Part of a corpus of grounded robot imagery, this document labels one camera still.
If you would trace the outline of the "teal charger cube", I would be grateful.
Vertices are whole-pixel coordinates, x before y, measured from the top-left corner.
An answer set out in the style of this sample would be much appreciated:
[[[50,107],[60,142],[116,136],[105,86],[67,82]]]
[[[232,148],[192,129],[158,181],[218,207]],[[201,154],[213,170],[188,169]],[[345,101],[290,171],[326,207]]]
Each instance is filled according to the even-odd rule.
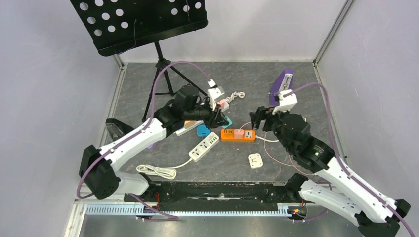
[[[229,117],[225,117],[225,118],[226,118],[226,120],[227,120],[227,124],[222,126],[222,128],[223,128],[223,129],[227,129],[227,128],[229,128],[230,126],[232,126],[232,125],[233,125],[233,122],[231,121],[231,119],[230,119]]]

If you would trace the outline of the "beige cube socket adapter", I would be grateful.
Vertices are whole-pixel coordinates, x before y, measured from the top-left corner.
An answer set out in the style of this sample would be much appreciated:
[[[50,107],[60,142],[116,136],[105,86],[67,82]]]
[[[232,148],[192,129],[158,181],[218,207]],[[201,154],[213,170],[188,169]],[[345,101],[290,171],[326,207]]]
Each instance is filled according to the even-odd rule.
[[[184,122],[184,127],[183,128],[188,129],[195,124],[196,124],[196,121],[187,120],[187,121]]]

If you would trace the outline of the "small pink charger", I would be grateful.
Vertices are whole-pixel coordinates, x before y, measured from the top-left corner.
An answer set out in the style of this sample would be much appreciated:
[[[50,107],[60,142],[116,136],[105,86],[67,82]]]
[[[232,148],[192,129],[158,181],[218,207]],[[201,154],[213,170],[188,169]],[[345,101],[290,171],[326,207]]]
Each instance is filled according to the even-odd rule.
[[[242,139],[244,136],[244,130],[243,129],[234,129],[233,131],[233,138],[236,140]]]

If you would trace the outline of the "white multicolour power strip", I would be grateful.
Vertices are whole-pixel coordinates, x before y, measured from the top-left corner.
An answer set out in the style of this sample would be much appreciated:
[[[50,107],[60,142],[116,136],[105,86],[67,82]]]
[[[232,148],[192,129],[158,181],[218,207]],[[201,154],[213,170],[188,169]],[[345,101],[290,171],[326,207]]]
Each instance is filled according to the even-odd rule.
[[[178,131],[176,131],[175,133],[176,133],[176,135],[177,135],[177,136],[181,136],[181,135],[183,135],[183,134],[185,134],[186,132],[188,132],[188,131],[192,130],[193,128],[196,128],[197,126],[199,126],[199,125],[201,125],[201,124],[203,124],[203,121],[196,121],[196,124],[195,124],[195,125],[193,125],[193,126],[191,126],[190,128],[188,128],[188,129],[184,129],[184,128],[182,127],[181,129],[179,129],[179,130],[178,130]]]

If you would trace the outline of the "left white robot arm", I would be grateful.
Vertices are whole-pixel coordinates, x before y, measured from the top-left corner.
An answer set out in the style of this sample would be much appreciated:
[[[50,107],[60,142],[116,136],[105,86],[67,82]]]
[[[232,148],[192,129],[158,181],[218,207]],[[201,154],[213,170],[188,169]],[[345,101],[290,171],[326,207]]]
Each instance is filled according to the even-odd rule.
[[[142,201],[152,200],[155,188],[149,185],[145,177],[120,172],[120,168],[145,148],[180,130],[186,121],[203,121],[207,128],[226,125],[227,120],[218,103],[224,99],[223,88],[214,85],[207,94],[207,97],[199,99],[197,88],[186,85],[138,128],[130,127],[123,137],[100,148],[93,145],[86,147],[79,169],[79,184],[86,184],[91,194],[82,196],[79,185],[77,197],[94,196],[103,200],[119,190],[136,194]]]

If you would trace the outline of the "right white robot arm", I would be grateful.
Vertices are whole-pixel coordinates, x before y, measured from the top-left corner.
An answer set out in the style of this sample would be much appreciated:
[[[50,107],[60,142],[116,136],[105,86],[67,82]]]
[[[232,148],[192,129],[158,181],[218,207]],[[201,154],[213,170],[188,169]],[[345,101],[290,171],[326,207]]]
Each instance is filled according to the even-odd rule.
[[[392,199],[378,191],[351,170],[336,156],[334,150],[311,135],[310,124],[302,115],[275,112],[272,107],[258,107],[250,113],[251,124],[271,131],[297,164],[339,189],[339,193],[322,190],[304,175],[293,175],[286,184],[285,194],[291,201],[313,202],[339,214],[365,237],[394,237],[404,225],[411,236],[413,230],[405,221],[411,206],[404,199]]]

